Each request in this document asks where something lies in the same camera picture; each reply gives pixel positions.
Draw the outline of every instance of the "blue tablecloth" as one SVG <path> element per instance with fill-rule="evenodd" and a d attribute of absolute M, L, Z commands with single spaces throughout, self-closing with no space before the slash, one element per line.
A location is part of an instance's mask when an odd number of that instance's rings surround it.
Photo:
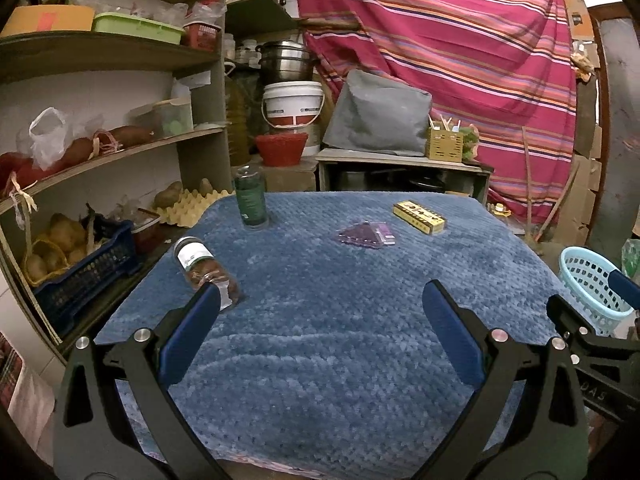
<path fill-rule="evenodd" d="M 428 236 L 391 213 L 414 200 L 447 219 Z M 461 306 L 520 341 L 554 333 L 549 295 L 575 304 L 549 268 L 476 200 L 433 193 L 267 195 L 273 224 L 242 227 L 234 197 L 190 234 L 238 279 L 246 299 L 220 315 L 170 393 L 217 458 L 339 479 L 411 476 L 449 431 L 472 391 L 460 383 L 421 307 L 439 279 Z M 338 229 L 384 221 L 395 246 L 339 244 Z M 98 342 L 153 327 L 192 291 L 166 254 L 122 303 Z M 147 452 L 154 443 L 124 384 Z M 509 413 L 494 432 L 506 434 Z"/>

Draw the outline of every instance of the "green glass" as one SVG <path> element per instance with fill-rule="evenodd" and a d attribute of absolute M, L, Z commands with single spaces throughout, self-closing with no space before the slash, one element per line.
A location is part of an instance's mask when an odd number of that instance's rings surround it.
<path fill-rule="evenodd" d="M 260 168 L 252 164 L 238 168 L 234 187 L 242 223 L 252 229 L 266 225 L 269 216 L 264 201 L 264 175 Z"/>

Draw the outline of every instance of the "red plastic basket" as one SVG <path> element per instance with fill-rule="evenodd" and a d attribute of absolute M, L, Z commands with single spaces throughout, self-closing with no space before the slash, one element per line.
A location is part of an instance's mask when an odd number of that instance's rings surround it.
<path fill-rule="evenodd" d="M 215 50 L 216 40 L 220 28 L 215 25 L 207 25 L 207 23 L 190 23 L 184 26 L 186 35 L 184 43 L 191 48 L 199 48 L 200 50 Z"/>
<path fill-rule="evenodd" d="M 308 137 L 308 134 L 260 135 L 255 137 L 255 145 L 265 166 L 296 166 Z"/>

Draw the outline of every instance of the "glass jar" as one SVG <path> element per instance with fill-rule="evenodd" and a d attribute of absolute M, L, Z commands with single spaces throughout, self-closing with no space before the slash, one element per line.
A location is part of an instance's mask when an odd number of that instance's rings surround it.
<path fill-rule="evenodd" d="M 185 278 L 194 289 L 204 283 L 215 283 L 220 290 L 220 310 L 238 303 L 241 298 L 238 282 L 213 257 L 199 238 L 184 236 L 174 245 L 174 257 Z"/>
<path fill-rule="evenodd" d="M 269 216 L 264 200 L 264 176 L 260 167 L 248 164 L 238 168 L 234 175 L 234 187 L 242 223 L 251 229 L 264 227 Z"/>

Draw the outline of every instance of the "blue plastic basket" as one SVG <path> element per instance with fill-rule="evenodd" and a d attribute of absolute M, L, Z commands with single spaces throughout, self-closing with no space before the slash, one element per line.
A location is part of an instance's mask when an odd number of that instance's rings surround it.
<path fill-rule="evenodd" d="M 87 223 L 88 218 L 82 220 L 85 228 Z M 96 215 L 95 238 L 109 238 L 109 241 L 62 276 L 34 290 L 36 300 L 59 336 L 73 328 L 76 318 L 105 287 L 123 274 L 133 274 L 140 268 L 132 228 L 132 222 L 115 222 Z"/>
<path fill-rule="evenodd" d="M 604 335 L 633 312 L 632 307 L 609 288 L 607 279 L 617 267 L 584 247 L 567 247 L 560 254 L 560 279 L 586 307 L 592 325 Z"/>

